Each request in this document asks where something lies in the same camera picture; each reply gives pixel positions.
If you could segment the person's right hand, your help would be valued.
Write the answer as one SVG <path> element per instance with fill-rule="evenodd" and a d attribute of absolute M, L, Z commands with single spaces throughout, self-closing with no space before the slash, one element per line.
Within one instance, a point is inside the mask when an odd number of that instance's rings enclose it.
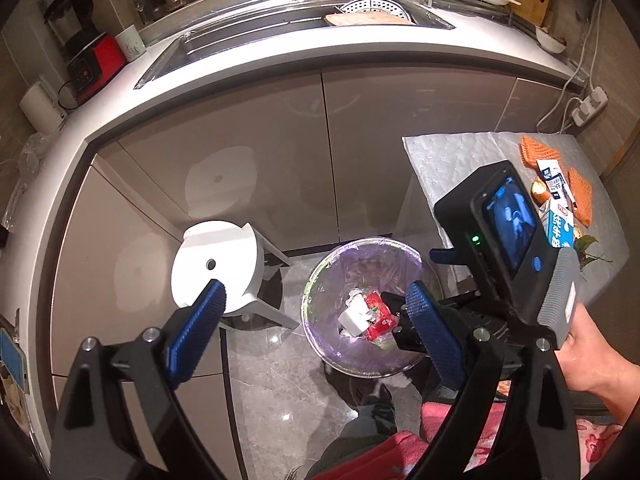
<path fill-rule="evenodd" d="M 566 341 L 555 356 L 570 390 L 594 394 L 618 424 L 626 424 L 639 400 L 639 365 L 608 344 L 580 302 Z"/>

